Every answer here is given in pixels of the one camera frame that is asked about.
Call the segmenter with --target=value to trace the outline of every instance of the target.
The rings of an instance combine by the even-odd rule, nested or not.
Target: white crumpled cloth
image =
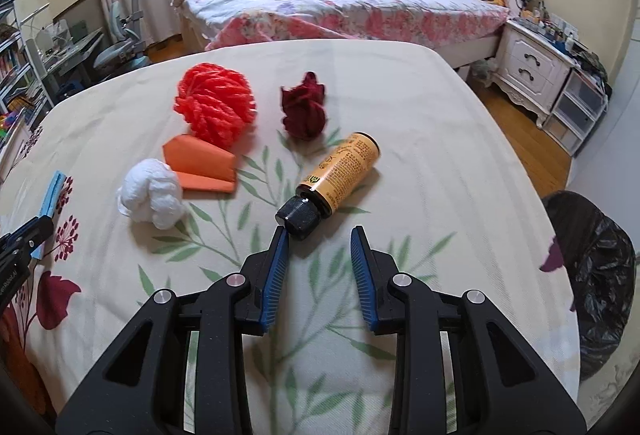
[[[119,212],[134,222],[152,222],[158,229],[171,229],[184,214],[178,176],[158,159],[133,166],[116,196]]]

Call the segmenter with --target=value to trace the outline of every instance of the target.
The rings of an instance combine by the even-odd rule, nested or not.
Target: black garbage bag
[[[542,199],[574,291],[580,330],[580,380],[596,373],[620,344],[636,286],[628,235],[584,196]]]

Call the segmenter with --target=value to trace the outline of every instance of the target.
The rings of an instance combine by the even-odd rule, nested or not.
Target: orange yarn
[[[178,83],[174,110],[184,116],[197,138],[224,149],[231,147],[256,115],[246,78],[213,63],[200,63],[185,72]]]

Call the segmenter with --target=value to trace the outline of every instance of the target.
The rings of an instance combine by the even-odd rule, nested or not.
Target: black bottle cap
[[[276,213],[276,221],[297,240],[304,240],[320,223],[320,211],[308,198],[292,196]]]

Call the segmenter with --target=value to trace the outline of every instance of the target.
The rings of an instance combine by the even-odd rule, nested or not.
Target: chair
[[[122,15],[119,1],[111,4],[109,28],[116,43],[103,50],[94,62],[94,68],[106,74],[102,81],[151,64],[151,60],[144,55],[146,45],[140,33],[143,15],[139,0],[131,0],[131,15],[127,18]]]

